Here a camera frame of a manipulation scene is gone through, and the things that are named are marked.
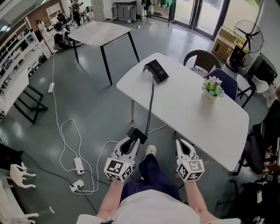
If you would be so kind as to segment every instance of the standing person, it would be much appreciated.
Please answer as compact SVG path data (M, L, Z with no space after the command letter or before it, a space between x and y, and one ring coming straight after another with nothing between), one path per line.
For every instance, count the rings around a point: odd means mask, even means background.
M78 3L78 0L74 0L72 3L72 8L73 8L73 18L76 21L77 25L81 25L80 21L80 6L84 4L83 2Z
M143 180L125 186L113 180L98 214L80 215L77 224L240 224L239 219L213 216L196 181L185 182L189 205L182 203L178 187L160 171L156 152L149 146L139 164Z
M37 23L38 29L40 30L40 32L43 35L44 39L46 41L49 41L51 38L49 36L49 33L47 32L46 24L43 21L41 21L41 20L37 20L36 23Z

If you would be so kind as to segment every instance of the seated person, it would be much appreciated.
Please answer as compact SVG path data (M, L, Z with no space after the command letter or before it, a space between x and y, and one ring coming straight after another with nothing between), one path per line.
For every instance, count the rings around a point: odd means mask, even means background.
M55 34L54 35L54 46L53 48L55 50L63 50L63 49L66 49L68 48L69 45L66 45L64 42L63 42L63 35L62 34Z
M142 179L113 180L96 216L80 215L77 224L240 224L220 220L207 209L196 181L185 182L189 205L181 202L178 187L160 170L157 149L149 146L139 164Z
M61 27L61 22L57 22L54 24L54 29L57 31L57 34L54 36L54 46L55 50L62 50L69 47L73 47L73 40L68 37L70 34L69 31L65 31L64 28ZM82 43L76 41L76 46L81 45Z

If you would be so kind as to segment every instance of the cardboard box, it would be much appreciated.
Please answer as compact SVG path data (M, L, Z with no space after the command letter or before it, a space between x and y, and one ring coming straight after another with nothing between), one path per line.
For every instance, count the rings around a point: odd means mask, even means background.
M218 58L226 60L234 47L234 44L229 42L226 38L217 35L212 53Z
M230 43L235 42L234 32L225 26L222 26L218 32L218 35L228 40Z

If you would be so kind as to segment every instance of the gray floor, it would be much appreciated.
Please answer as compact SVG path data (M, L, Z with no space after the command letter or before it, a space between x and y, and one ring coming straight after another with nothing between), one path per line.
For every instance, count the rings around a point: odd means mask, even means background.
M130 27L141 25L140 30L132 31L140 60L160 52L182 63L189 51L195 49L210 51L213 46L213 42L203 36L173 25L167 28L166 23L157 20L144 19L143 22L135 24L118 23ZM119 141L124 138L131 126L129 123L130 100L116 89L116 83L137 63L127 35L108 44L105 52L114 83L111 87L100 49L85 44L78 47L80 64L76 62L72 49L58 52L55 56L54 82L58 122L61 125L68 119L76 121L82 136L80 153L92 165L94 174L96 174L96 162L103 145L109 140ZM47 94L52 79L52 69L53 58L51 57L30 78L30 83L44 94L43 103L49 107L49 110L41 113L36 125L32 125L15 108L12 108L1 121L0 134L4 137L6 145L16 150L26 151L43 168L63 175L72 182L82 179L85 182L84 189L92 190L90 174L85 173L79 176L75 171L67 173L59 163L63 141L56 125L53 95ZM251 128L253 124L262 121L268 109L264 98L254 96L245 110L250 116L249 128ZM144 131L147 115L147 111L136 104L135 122L132 125ZM163 122L152 116L150 130L162 125ZM79 136L74 124L66 124L63 130L67 143L77 152ZM179 186L182 181L175 179L173 166L175 164L175 138L174 131L169 127L151 133L146 143L141 146L136 162L144 157L148 145L155 145L157 159L163 172ZM111 143L106 147L99 163L99 175L103 181L107 181L103 173L105 160L112 153L114 146ZM197 151L202 159L208 159L203 152ZM74 168L74 158L74 154L67 150L62 158L63 165L67 169ZM16 188L16 192L27 213L40 214L40 217L36 218L38 224L74 224L79 214L94 214L84 196L70 192L67 181L39 170L25 155L23 160L29 172L37 174L27 183L35 184L37 188ZM136 179L140 174L136 171L133 176ZM216 202L227 200L234 194L233 185L228 182L230 178L230 174L214 162L207 166L203 177L198 181L209 211L218 217L225 214L229 206L215 207ZM256 177L248 169L243 168L235 179L242 184L254 181ZM107 189L107 186L100 184L98 192L88 197L96 209L100 207ZM180 189L180 193L185 201L183 188Z

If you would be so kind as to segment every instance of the sneaker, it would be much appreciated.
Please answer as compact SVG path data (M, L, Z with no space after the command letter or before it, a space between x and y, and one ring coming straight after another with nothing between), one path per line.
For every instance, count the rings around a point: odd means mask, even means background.
M149 145L146 150L146 156L148 154L153 154L154 156L156 156L156 153L157 153L157 148L154 145Z

